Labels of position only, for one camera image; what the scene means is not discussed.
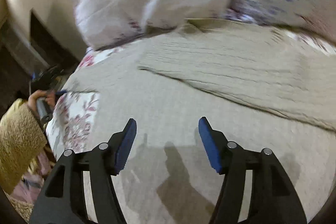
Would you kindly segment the person's left hand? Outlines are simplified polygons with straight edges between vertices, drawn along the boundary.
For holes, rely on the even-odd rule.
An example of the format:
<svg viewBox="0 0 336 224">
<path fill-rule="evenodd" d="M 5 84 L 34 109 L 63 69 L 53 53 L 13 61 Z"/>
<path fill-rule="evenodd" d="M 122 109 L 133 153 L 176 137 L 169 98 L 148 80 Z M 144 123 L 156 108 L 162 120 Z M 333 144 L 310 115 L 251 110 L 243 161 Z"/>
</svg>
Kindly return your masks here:
<svg viewBox="0 0 336 224">
<path fill-rule="evenodd" d="M 37 111 L 37 99 L 38 98 L 45 98 L 45 101 L 49 105 L 49 107 L 53 110 L 55 107 L 55 92 L 54 91 L 43 91 L 43 90 L 37 90 L 34 93 L 32 93 L 29 96 L 29 99 L 27 101 L 27 106 L 29 109 L 36 115 L 38 116 L 38 111 Z"/>
</svg>

